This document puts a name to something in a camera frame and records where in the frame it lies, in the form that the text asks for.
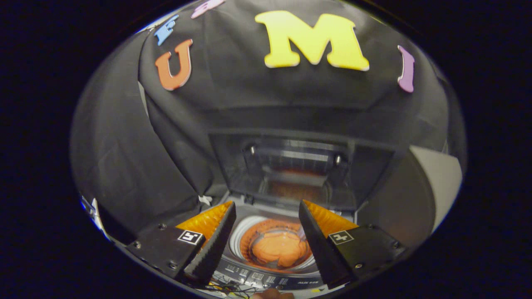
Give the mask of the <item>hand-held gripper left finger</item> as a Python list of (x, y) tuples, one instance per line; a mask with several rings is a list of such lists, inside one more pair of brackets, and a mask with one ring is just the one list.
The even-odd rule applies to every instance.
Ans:
[(159, 225), (126, 246), (141, 262), (192, 287), (207, 287), (236, 220), (232, 201), (175, 225)]

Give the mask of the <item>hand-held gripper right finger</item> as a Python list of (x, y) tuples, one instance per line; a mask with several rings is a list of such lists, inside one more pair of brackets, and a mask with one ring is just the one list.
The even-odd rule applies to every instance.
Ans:
[(298, 217), (329, 288), (370, 280), (407, 253), (407, 246), (380, 227), (356, 225), (307, 200), (300, 201)]

